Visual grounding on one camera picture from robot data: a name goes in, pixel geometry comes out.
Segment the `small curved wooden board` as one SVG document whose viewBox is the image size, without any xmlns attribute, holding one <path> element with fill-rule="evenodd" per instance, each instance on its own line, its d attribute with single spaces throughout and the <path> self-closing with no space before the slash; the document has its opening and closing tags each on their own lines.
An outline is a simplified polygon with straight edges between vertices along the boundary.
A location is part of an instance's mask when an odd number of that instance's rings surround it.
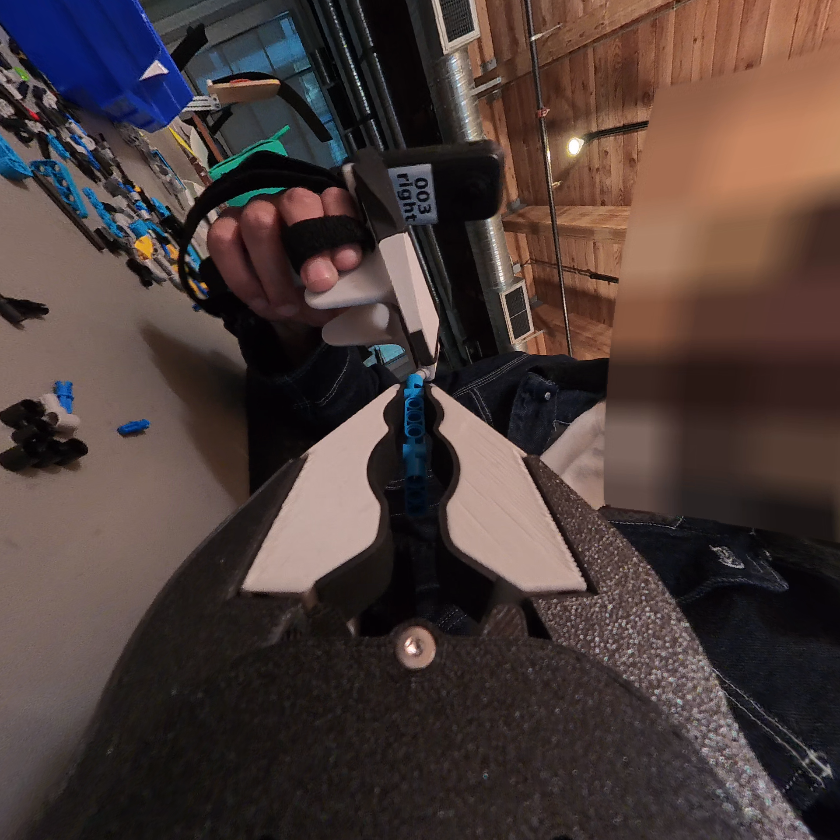
<svg viewBox="0 0 840 840">
<path fill-rule="evenodd" d="M 216 80 L 206 80 L 206 95 L 196 96 L 183 113 L 221 112 L 239 104 L 279 98 L 288 105 L 322 143 L 333 137 L 308 101 L 287 81 L 267 73 L 247 71 Z"/>
</svg>

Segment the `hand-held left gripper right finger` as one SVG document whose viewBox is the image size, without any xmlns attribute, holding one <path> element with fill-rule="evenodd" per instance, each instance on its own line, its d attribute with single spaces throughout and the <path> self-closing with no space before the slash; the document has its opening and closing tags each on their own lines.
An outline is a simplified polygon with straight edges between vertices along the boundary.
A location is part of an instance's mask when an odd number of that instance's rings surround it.
<svg viewBox="0 0 840 840">
<path fill-rule="evenodd" d="M 526 454 L 437 385 L 427 388 L 453 477 L 442 503 L 444 545 L 493 595 L 583 593 L 587 584 L 526 466 Z"/>
</svg>

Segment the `wall lamp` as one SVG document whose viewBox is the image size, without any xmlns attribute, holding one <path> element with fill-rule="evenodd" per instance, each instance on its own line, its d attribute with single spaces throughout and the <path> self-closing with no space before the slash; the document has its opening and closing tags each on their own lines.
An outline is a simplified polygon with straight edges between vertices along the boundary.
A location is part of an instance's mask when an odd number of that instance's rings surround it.
<svg viewBox="0 0 840 840">
<path fill-rule="evenodd" d="M 611 128 L 596 129 L 591 132 L 581 133 L 569 139 L 566 150 L 570 157 L 575 157 L 583 151 L 583 148 L 596 142 L 597 140 L 608 139 L 612 137 L 624 136 L 632 133 L 639 133 L 648 128 L 649 121 L 629 122 L 617 125 Z"/>
</svg>

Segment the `white wall vent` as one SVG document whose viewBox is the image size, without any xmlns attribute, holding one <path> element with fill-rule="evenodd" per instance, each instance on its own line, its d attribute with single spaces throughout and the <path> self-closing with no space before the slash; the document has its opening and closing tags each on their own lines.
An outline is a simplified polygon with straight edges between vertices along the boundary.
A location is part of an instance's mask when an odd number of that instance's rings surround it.
<svg viewBox="0 0 840 840">
<path fill-rule="evenodd" d="M 441 49 L 451 55 L 480 38 L 475 1 L 431 1 Z"/>
<path fill-rule="evenodd" d="M 529 290 L 525 280 L 500 294 L 500 305 L 511 344 L 526 342 L 534 334 Z"/>
</svg>

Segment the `green plastic box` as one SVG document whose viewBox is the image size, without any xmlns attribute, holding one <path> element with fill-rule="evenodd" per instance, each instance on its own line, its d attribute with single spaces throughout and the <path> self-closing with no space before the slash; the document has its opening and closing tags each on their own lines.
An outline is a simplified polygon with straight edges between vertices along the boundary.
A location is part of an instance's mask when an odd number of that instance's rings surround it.
<svg viewBox="0 0 840 840">
<path fill-rule="evenodd" d="M 239 153 L 227 157 L 220 163 L 213 164 L 208 170 L 209 177 L 213 182 L 219 180 L 223 175 L 235 170 L 238 166 L 247 161 L 250 157 L 258 152 L 270 152 L 282 156 L 288 156 L 288 152 L 281 139 L 291 130 L 290 125 L 284 126 L 278 132 L 270 136 L 268 139 L 260 140 L 252 143 Z M 273 195 L 281 192 L 280 187 L 265 187 L 250 192 L 246 192 L 234 199 L 231 199 L 228 204 L 231 207 L 244 207 L 248 201 L 256 196 Z"/>
</svg>

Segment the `black conduit pipe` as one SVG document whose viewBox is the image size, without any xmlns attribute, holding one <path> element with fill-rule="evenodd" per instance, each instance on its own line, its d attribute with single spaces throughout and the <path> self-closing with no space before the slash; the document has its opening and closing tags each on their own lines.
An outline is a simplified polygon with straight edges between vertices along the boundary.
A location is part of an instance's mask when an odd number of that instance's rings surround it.
<svg viewBox="0 0 840 840">
<path fill-rule="evenodd" d="M 549 221 L 550 230 L 553 243 L 554 261 L 556 275 L 560 286 L 561 309 L 563 314 L 563 330 L 566 342 L 566 348 L 570 356 L 574 356 L 574 348 L 571 336 L 570 314 L 568 310 L 568 302 L 566 298 L 566 290 L 564 283 L 564 271 L 562 268 L 562 256 L 560 248 L 560 231 L 558 226 L 557 210 L 553 197 L 553 170 L 550 152 L 550 139 L 548 132 L 547 117 L 549 110 L 545 107 L 543 100 L 542 83 L 539 69 L 539 55 L 537 47 L 537 32 L 534 27 L 532 1 L 523 1 L 523 14 L 526 26 L 526 35 L 528 37 L 528 53 L 530 59 L 530 68 L 532 76 L 532 86 L 535 97 L 535 112 L 539 128 L 539 140 L 542 153 L 542 167 L 544 181 L 547 188 L 548 207 L 549 207 Z"/>
</svg>

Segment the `blue plastic bin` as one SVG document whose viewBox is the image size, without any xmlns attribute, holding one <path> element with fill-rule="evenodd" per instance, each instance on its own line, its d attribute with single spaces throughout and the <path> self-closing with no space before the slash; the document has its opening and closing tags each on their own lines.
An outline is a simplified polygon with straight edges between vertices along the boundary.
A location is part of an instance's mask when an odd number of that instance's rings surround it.
<svg viewBox="0 0 840 840">
<path fill-rule="evenodd" d="M 114 123 L 155 132 L 193 92 L 135 1 L 2 1 L 2 28 L 58 92 Z M 161 59 L 167 76 L 140 80 Z"/>
</svg>

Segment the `silver ventilation duct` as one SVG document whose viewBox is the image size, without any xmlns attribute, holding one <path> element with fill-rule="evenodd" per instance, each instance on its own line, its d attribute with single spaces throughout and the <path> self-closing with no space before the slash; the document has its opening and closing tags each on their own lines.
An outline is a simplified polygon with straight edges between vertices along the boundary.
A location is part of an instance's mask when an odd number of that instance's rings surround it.
<svg viewBox="0 0 840 840">
<path fill-rule="evenodd" d="M 427 69 L 427 80 L 444 141 L 485 139 L 468 49 L 461 47 L 433 59 Z M 505 295 L 516 282 L 501 218 L 496 215 L 487 220 L 468 222 L 465 229 L 498 350 L 501 353 L 524 352 L 527 344 L 515 343 L 510 337 L 503 305 Z"/>
</svg>

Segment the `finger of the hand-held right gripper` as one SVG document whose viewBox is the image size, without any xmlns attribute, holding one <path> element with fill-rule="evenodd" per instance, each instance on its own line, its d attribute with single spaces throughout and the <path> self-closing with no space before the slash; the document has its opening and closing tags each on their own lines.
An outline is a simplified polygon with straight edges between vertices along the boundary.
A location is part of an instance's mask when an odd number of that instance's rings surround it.
<svg viewBox="0 0 840 840">
<path fill-rule="evenodd" d="M 383 239 L 381 256 L 395 300 L 392 308 L 398 327 L 394 335 L 415 372 L 431 382 L 438 367 L 440 318 L 411 235 L 401 233 Z"/>
</svg>

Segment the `person's right hand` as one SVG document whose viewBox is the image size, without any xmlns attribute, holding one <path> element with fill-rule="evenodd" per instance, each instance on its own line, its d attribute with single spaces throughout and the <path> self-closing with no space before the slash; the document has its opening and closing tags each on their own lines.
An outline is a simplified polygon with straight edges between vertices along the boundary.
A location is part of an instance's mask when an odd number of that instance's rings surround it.
<svg viewBox="0 0 840 840">
<path fill-rule="evenodd" d="M 273 322 L 321 327 L 340 310 L 311 308 L 305 292 L 333 288 L 342 273 L 359 266 L 362 248 L 347 244 L 316 254 L 301 266 L 298 286 L 281 232 L 311 218 L 358 215 L 354 199 L 344 189 L 332 187 L 318 195 L 292 188 L 256 196 L 244 207 L 223 212 L 209 228 L 206 244 L 227 287 L 258 316 Z"/>
</svg>

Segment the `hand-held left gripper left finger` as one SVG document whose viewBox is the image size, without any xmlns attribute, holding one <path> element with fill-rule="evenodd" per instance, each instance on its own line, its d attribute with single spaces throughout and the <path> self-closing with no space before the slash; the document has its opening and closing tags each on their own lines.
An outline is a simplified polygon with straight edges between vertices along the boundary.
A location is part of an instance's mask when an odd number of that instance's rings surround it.
<svg viewBox="0 0 840 840">
<path fill-rule="evenodd" d="M 387 590 L 393 540 L 385 489 L 401 472 L 392 385 L 312 446 L 241 591 L 310 607 L 369 607 Z"/>
</svg>

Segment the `person's white shirt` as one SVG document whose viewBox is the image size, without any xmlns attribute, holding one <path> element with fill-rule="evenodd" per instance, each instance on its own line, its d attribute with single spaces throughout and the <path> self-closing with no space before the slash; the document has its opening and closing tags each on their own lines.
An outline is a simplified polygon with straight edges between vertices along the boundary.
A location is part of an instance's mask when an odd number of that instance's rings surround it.
<svg viewBox="0 0 840 840">
<path fill-rule="evenodd" d="M 604 446 L 606 402 L 589 408 L 557 437 L 541 461 L 590 507 L 605 504 Z"/>
</svg>

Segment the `cluster of black pins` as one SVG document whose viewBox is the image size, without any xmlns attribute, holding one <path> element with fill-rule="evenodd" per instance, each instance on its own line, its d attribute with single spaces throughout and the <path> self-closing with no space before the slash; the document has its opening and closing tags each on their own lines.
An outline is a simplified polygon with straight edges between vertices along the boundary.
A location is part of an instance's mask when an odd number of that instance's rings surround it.
<svg viewBox="0 0 840 840">
<path fill-rule="evenodd" d="M 57 437 L 43 415 L 39 399 L 22 400 L 2 410 L 1 422 L 10 429 L 12 442 L 1 453 L 1 467 L 5 470 L 18 473 L 67 467 L 88 455 L 88 445 L 77 434 L 69 439 Z"/>
</svg>

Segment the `pile of small brick parts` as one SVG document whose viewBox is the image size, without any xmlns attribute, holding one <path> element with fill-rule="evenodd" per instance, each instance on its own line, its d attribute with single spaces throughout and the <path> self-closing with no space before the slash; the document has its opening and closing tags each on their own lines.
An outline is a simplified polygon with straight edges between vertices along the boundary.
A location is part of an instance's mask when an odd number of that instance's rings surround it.
<svg viewBox="0 0 840 840">
<path fill-rule="evenodd" d="M 2 31 L 2 178 L 37 185 L 101 253 L 119 257 L 144 288 L 171 284 L 195 311 L 209 299 L 203 258 L 182 245 L 182 220 L 196 189 L 184 183 L 139 130 L 118 123 L 122 140 L 150 167 L 168 194 L 148 194 L 133 180 L 102 133 L 88 132 L 77 110 Z"/>
</svg>

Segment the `person's denim clothing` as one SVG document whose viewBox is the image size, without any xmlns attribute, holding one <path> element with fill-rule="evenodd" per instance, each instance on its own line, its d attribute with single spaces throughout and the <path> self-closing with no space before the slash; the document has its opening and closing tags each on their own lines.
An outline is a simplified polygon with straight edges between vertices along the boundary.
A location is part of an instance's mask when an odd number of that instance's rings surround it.
<svg viewBox="0 0 840 840">
<path fill-rule="evenodd" d="M 607 360 L 507 353 L 434 381 L 541 456 Z M 573 518 L 607 603 L 540 605 L 556 641 L 671 712 L 757 838 L 838 838 L 838 546 L 605 504 Z"/>
</svg>

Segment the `person's right forearm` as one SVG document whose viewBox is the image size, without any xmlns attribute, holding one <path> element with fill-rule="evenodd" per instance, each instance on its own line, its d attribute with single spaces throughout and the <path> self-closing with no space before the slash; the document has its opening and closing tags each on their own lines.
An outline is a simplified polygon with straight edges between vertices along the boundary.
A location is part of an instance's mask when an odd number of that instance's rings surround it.
<svg viewBox="0 0 840 840">
<path fill-rule="evenodd" d="M 386 366 L 364 364 L 359 348 L 325 343 L 320 328 L 244 304 L 223 324 L 246 364 L 250 491 L 397 383 Z"/>
</svg>

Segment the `grey connector brick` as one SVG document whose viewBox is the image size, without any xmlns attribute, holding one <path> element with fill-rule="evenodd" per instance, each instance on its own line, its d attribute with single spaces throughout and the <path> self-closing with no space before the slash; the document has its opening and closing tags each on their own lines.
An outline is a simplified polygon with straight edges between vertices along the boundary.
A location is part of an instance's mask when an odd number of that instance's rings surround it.
<svg viewBox="0 0 840 840">
<path fill-rule="evenodd" d="M 81 420 L 72 411 L 65 408 L 60 397 L 53 393 L 45 393 L 38 399 L 44 409 L 43 418 L 54 428 L 58 438 L 73 438 L 81 425 Z"/>
</svg>

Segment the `blue angled beam brick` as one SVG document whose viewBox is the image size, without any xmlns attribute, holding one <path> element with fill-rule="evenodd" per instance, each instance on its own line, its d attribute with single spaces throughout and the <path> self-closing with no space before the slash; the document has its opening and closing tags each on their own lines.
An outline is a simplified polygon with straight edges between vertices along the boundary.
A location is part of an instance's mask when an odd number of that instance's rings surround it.
<svg viewBox="0 0 840 840">
<path fill-rule="evenodd" d="M 406 515 L 422 517 L 427 509 L 427 444 L 424 378 L 410 374 L 404 385 L 402 461 Z"/>
</svg>

